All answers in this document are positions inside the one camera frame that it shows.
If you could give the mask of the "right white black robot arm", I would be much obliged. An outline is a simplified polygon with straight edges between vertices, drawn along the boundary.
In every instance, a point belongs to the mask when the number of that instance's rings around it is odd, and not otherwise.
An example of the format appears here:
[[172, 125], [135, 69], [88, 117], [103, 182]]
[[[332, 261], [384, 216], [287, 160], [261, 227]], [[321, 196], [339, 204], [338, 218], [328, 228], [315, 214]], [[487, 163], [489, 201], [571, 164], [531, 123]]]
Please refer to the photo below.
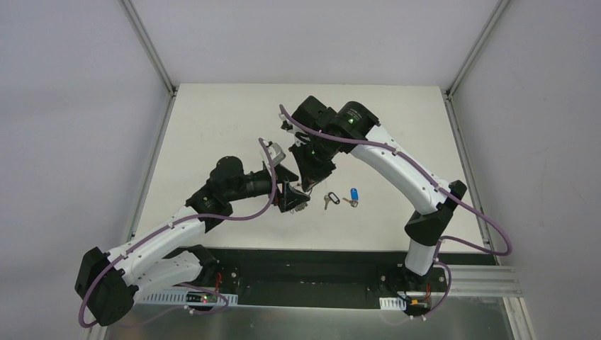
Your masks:
[[415, 211], [405, 225], [410, 238], [403, 262], [403, 283], [420, 290], [430, 282], [439, 238], [466, 192], [460, 180], [449, 182], [424, 168], [394, 140], [366, 106], [349, 101], [340, 110], [307, 97], [289, 114], [280, 108], [281, 129], [294, 136], [289, 147], [303, 191], [308, 192], [335, 170], [333, 159], [350, 154], [369, 165], [412, 204]]

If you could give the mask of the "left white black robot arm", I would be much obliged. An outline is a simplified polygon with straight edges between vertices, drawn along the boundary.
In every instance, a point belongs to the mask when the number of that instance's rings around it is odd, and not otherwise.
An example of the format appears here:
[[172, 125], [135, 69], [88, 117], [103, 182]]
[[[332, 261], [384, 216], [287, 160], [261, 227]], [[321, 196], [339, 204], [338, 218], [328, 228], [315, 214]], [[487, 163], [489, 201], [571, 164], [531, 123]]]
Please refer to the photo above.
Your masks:
[[167, 221], [108, 251], [88, 250], [74, 284], [82, 299], [79, 325], [112, 325], [141, 299], [169, 286], [210, 285], [216, 260], [202, 246], [185, 249], [185, 241], [224, 221], [253, 220], [271, 205], [284, 213], [309, 200], [311, 181], [279, 160], [266, 155], [260, 171], [245, 172], [239, 158], [223, 157], [206, 183]]

